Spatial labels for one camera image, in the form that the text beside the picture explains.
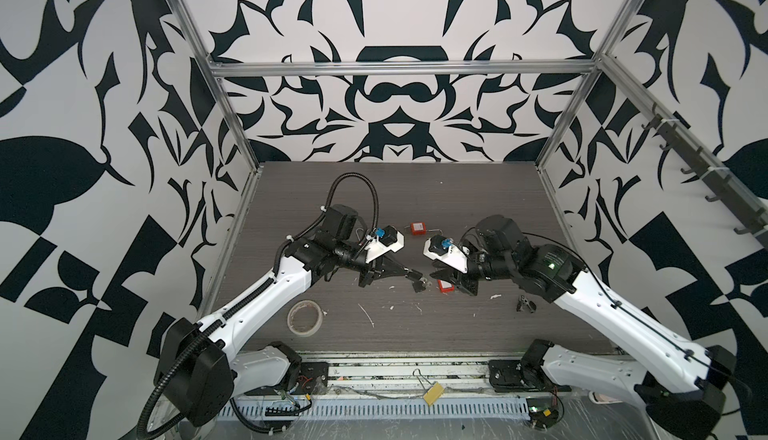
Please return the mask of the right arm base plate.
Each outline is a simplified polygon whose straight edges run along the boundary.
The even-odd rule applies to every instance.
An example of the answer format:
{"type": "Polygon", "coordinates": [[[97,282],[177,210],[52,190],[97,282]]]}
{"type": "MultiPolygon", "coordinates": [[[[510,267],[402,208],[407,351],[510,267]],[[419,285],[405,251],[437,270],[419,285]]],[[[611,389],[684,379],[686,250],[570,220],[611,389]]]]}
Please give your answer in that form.
{"type": "Polygon", "coordinates": [[[490,360],[488,369],[496,393],[572,391],[570,386],[554,383],[540,366],[522,360],[490,360]]]}

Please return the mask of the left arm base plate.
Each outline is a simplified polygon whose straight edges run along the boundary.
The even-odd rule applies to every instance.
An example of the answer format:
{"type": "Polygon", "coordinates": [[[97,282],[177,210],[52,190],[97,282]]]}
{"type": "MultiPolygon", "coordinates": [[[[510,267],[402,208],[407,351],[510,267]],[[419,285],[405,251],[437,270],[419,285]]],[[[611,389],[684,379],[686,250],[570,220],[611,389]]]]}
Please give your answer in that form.
{"type": "Polygon", "coordinates": [[[302,362],[298,367],[290,367],[287,379],[278,385],[252,389],[245,395],[264,396],[281,391],[291,395],[318,394],[327,387],[329,367],[330,364],[324,361],[302,362]]]}

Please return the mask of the red padlock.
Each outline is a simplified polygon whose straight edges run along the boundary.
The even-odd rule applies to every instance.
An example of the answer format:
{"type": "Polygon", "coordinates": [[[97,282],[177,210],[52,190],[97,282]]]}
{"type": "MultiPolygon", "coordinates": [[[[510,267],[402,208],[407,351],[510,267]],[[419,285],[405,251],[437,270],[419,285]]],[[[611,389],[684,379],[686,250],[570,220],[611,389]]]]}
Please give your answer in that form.
{"type": "Polygon", "coordinates": [[[438,288],[439,288],[441,293],[448,293],[448,292],[452,292],[452,291],[455,290],[455,286],[452,283],[444,281],[444,280],[439,280],[438,281],[438,288]]]}
{"type": "Polygon", "coordinates": [[[414,236],[424,235],[427,233],[427,227],[424,222],[412,222],[409,224],[410,233],[414,236]]]}

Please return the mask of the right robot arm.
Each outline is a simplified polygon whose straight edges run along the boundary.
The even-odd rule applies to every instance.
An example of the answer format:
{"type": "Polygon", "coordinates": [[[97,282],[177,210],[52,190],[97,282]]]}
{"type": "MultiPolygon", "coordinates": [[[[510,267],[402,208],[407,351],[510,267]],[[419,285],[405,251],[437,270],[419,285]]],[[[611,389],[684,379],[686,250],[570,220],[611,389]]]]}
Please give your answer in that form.
{"type": "Polygon", "coordinates": [[[502,215],[482,219],[476,242],[436,235],[426,240],[433,277],[477,295],[483,281],[511,280],[526,294],[590,324],[627,354],[625,360],[579,353],[537,339],[513,374],[492,374],[495,389],[568,386],[643,410],[678,439],[710,439],[725,414],[736,358],[668,329],[602,282],[575,252],[559,243],[534,245],[502,215]]]}

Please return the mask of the red padlock front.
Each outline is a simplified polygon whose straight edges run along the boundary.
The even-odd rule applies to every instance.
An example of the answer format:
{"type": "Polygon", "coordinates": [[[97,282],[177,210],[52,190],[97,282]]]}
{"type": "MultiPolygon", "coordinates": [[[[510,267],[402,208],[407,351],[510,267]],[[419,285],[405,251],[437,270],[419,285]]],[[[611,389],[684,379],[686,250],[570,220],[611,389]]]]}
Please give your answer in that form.
{"type": "Polygon", "coordinates": [[[444,280],[439,280],[438,281],[438,288],[439,288],[441,293],[448,293],[448,292],[452,292],[452,291],[455,290],[455,286],[452,283],[444,281],[444,280]]]}

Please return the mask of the small black padlock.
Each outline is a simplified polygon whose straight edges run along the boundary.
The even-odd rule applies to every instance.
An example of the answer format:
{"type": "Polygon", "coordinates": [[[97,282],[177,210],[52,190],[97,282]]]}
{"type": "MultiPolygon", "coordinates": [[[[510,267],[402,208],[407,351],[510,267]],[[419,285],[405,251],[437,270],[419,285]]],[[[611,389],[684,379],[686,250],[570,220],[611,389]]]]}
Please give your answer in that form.
{"type": "Polygon", "coordinates": [[[420,293],[426,290],[427,285],[424,279],[412,280],[411,285],[416,293],[420,293]]]}
{"type": "Polygon", "coordinates": [[[406,277],[411,279],[411,280],[421,280],[422,277],[423,277],[423,274],[421,272],[417,271],[417,270],[410,269],[407,272],[406,277]]]}

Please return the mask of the small black padlock back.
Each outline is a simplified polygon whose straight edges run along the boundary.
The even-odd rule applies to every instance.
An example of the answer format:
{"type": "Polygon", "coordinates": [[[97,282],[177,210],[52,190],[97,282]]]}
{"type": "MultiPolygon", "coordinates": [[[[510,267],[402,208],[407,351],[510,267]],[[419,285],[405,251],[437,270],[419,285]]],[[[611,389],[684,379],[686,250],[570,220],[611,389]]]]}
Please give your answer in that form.
{"type": "Polygon", "coordinates": [[[410,269],[407,272],[406,277],[411,279],[411,280],[421,280],[422,277],[423,277],[423,274],[421,272],[417,271],[417,270],[410,269]]]}

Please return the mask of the small black padlock front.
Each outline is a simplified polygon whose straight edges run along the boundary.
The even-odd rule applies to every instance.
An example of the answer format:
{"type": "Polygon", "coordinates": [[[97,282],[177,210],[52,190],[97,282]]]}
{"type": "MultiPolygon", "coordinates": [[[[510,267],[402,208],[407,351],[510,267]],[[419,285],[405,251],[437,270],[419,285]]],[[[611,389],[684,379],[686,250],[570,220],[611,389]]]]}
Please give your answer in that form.
{"type": "Polygon", "coordinates": [[[427,285],[424,279],[412,280],[411,285],[416,293],[420,293],[426,290],[427,285]]]}

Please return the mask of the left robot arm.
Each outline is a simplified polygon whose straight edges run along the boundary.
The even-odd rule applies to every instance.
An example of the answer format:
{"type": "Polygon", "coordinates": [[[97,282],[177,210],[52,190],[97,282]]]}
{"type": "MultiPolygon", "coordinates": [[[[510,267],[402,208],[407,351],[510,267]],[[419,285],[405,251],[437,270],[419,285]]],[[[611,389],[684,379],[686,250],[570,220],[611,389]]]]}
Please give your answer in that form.
{"type": "Polygon", "coordinates": [[[345,205],[326,206],[322,216],[278,249],[273,267],[245,291],[197,322],[177,320],[166,331],[153,379],[155,388],[137,425],[141,439],[154,439],[186,420],[201,427],[241,393],[296,383],[301,358],[281,342],[253,353],[241,350],[281,308],[319,280],[339,270],[357,273],[360,286],[388,277],[405,277],[421,292],[421,272],[394,254],[404,236],[393,226],[355,238],[357,212],[345,205]]]}

